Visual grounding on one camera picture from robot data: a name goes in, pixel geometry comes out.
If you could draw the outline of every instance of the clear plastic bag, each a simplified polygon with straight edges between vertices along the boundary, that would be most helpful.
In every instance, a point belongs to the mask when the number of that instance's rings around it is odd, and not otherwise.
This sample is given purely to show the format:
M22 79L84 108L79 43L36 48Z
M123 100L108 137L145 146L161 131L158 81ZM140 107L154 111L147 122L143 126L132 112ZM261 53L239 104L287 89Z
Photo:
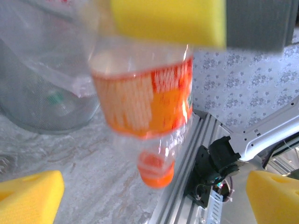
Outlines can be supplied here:
M72 15L68 0L1 0L0 39L33 73L88 97L95 89Z

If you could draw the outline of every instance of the yellow sponge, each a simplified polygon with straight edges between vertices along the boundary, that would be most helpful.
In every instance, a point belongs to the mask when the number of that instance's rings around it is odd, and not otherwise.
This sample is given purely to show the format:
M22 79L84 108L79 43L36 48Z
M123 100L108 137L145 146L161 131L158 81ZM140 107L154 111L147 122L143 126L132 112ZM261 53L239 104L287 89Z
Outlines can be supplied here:
M0 183L1 224L52 224L62 195L60 171L46 171Z
M131 37L226 46L225 0L110 0L115 24Z
M299 181L252 171L246 192L258 224L299 223Z

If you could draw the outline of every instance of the plastic bottle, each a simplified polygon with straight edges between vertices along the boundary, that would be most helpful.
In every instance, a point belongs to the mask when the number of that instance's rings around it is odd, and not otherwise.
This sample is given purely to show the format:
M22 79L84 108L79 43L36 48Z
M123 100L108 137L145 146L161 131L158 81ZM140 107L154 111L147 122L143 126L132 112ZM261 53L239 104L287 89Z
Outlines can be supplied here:
M85 10L87 32L95 31L90 25L97 15L109 20L105 7L101 14ZM93 16L86 17L88 12ZM119 37L113 26L106 30L111 35L91 32L85 49L100 106L115 133L114 146L137 164L144 183L166 187L191 125L192 49Z

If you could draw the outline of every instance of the wire mesh trash can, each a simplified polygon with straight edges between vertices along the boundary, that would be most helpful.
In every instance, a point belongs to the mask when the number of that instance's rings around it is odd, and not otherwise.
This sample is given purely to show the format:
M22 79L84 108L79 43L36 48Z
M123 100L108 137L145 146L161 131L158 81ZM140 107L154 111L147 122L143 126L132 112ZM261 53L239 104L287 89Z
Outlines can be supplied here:
M29 131L68 133L99 103L68 2L47 1L0 2L0 107Z

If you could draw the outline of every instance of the bottle cap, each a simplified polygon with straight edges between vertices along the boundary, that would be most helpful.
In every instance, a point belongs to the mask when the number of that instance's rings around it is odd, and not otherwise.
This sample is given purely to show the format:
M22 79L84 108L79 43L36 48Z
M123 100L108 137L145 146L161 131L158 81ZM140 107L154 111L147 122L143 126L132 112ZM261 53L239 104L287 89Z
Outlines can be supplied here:
M159 189L170 184L174 175L174 161L167 169L164 168L164 165L164 160L158 155L142 152L138 159L137 168L146 185Z

